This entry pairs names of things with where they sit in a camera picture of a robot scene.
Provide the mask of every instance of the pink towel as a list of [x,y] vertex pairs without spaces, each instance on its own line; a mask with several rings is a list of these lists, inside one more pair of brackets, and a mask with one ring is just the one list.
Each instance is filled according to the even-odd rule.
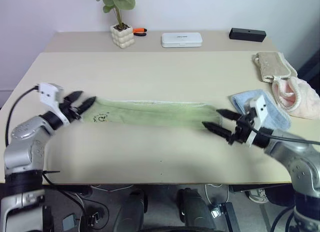
[[290,115],[320,119],[320,97],[306,81],[296,77],[287,80],[275,77],[272,91],[278,106]]

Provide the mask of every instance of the black rectangular object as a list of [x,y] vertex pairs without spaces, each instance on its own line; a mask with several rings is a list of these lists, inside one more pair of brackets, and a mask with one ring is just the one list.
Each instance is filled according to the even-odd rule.
[[229,33],[230,39],[262,42],[267,36],[265,31],[232,28]]

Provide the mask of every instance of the white box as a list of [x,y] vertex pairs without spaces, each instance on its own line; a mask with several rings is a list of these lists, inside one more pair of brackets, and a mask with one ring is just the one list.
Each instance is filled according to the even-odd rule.
[[162,46],[164,48],[201,47],[200,33],[163,33]]

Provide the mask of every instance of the green towel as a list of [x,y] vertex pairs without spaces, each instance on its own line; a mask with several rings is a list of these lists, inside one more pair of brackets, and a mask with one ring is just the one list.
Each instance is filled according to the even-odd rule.
[[101,98],[97,98],[83,114],[83,120],[194,129],[206,129],[202,125],[203,121],[222,122],[216,108],[205,103],[108,101]]

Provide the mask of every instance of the beige towel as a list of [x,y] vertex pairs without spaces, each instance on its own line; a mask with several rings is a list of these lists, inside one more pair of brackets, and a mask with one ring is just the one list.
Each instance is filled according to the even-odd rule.
[[254,63],[260,68],[261,77],[264,82],[272,83],[274,77],[289,78],[296,77],[296,70],[285,59],[282,53],[260,52],[253,56]]

